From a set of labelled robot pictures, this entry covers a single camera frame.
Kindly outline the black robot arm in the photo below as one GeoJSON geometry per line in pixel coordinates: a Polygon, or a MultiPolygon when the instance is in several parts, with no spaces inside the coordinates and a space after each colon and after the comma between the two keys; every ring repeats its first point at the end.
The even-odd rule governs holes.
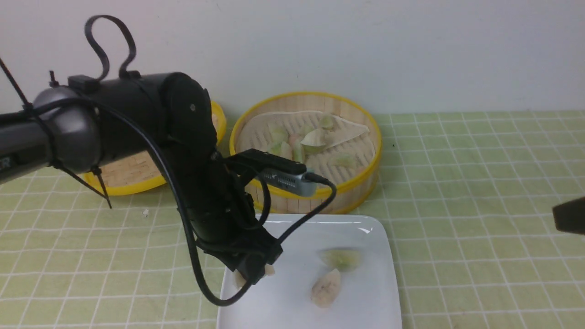
{"type": "Polygon", "coordinates": [[[85,75],[68,85],[52,80],[34,103],[1,115],[1,183],[40,167],[54,167],[76,181],[100,173],[119,158],[148,152],[177,202],[191,272],[207,289],[198,250],[240,271],[249,285],[274,264],[282,244],[310,218],[338,200],[340,187],[303,163],[249,149],[224,158],[217,150],[211,101],[205,88],[184,73],[140,76],[121,73],[103,81],[85,75]],[[327,198],[279,237],[264,223],[271,208],[268,185],[289,192],[324,185],[327,198]]]}

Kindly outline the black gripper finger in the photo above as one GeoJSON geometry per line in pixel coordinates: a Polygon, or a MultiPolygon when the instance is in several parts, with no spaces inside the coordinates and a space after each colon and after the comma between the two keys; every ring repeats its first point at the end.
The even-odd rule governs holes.
{"type": "Polygon", "coordinates": [[[585,235],[585,197],[552,208],[554,225],[563,233],[585,235]]]}

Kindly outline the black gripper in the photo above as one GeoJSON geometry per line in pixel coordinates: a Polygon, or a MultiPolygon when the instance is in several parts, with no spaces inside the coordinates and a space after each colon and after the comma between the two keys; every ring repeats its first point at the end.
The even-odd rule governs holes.
{"type": "Polygon", "coordinates": [[[267,275],[265,266],[274,265],[283,252],[281,243],[265,227],[240,230],[226,241],[202,241],[196,246],[222,261],[231,271],[238,271],[251,285],[267,275]]]}

